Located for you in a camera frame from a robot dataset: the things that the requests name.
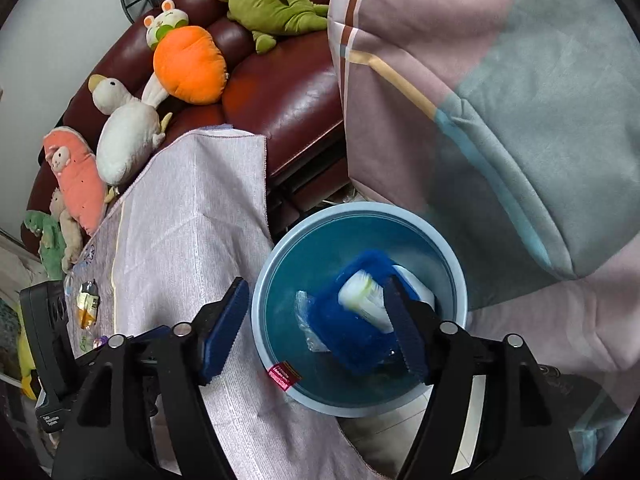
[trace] orange pillow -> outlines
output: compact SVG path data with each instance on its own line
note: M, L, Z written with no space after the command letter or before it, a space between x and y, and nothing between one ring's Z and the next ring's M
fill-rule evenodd
M174 28L158 43L154 71L170 95L192 105L220 99L226 84L226 62L202 27Z
M78 132L65 126L51 130L42 145L66 209L87 234L93 236L104 218L107 191L98 175L95 155Z

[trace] white bottle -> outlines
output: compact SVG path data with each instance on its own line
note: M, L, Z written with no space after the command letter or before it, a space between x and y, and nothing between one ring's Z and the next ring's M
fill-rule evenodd
M386 313L384 291L368 272L359 270L347 280L338 292L338 303L380 332L388 334L394 331Z

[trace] red label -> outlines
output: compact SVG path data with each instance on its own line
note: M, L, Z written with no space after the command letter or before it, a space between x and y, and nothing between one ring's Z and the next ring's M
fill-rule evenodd
M269 370L269 377L273 379L283 392L286 392L291 386L302 379L302 376L286 361L274 364Z

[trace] silver bolt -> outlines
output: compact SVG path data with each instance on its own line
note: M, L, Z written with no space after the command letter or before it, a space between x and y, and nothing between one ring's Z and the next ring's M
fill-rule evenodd
M120 345L122 345L124 343L124 339L125 339L125 337L122 334L112 335L109 338L108 345L111 348L117 348L118 346L120 346Z
M178 337L183 337L185 335L189 335L191 333L191 325L190 323L178 323L174 326L174 334Z
M458 331L458 326L450 321L445 321L440 324L440 331L445 334L454 335Z
M514 348L520 348L524 345L524 339L521 338L518 334L509 334L507 336L507 343L509 343Z

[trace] green dinosaur plush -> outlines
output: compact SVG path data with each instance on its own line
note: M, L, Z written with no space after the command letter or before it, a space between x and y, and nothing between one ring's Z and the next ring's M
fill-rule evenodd
M299 36L326 30L329 6L310 0L220 0L227 2L226 16L254 35L255 51L264 54L276 45L274 36Z
M50 280L61 280L62 257L65 255L65 239L62 237L60 225L55 219L42 211L27 211L24 225L37 237L42 236L38 254Z

